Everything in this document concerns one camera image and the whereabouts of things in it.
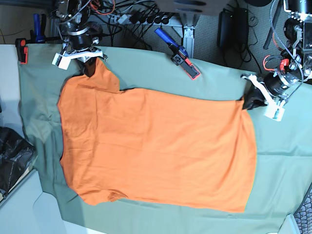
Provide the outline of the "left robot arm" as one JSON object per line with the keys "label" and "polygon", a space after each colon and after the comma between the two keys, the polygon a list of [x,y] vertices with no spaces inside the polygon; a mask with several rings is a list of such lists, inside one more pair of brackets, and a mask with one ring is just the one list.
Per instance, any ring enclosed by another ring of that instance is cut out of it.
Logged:
{"label": "left robot arm", "polygon": [[251,82],[243,109],[265,107],[266,117],[281,121],[285,105],[312,78],[312,2],[274,0],[269,19],[271,28],[263,48],[267,49],[273,41],[280,53],[264,57],[264,77],[241,75]]}

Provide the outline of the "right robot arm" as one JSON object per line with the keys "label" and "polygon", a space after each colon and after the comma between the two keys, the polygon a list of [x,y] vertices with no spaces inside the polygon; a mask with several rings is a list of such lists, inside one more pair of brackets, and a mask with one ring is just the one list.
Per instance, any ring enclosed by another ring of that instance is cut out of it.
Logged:
{"label": "right robot arm", "polygon": [[97,22],[89,21],[91,14],[89,0],[61,0],[56,16],[59,18],[58,32],[63,41],[62,49],[56,53],[52,64],[67,70],[75,61],[81,72],[91,77],[96,70],[97,58],[106,59],[97,48],[102,40],[103,29]]}

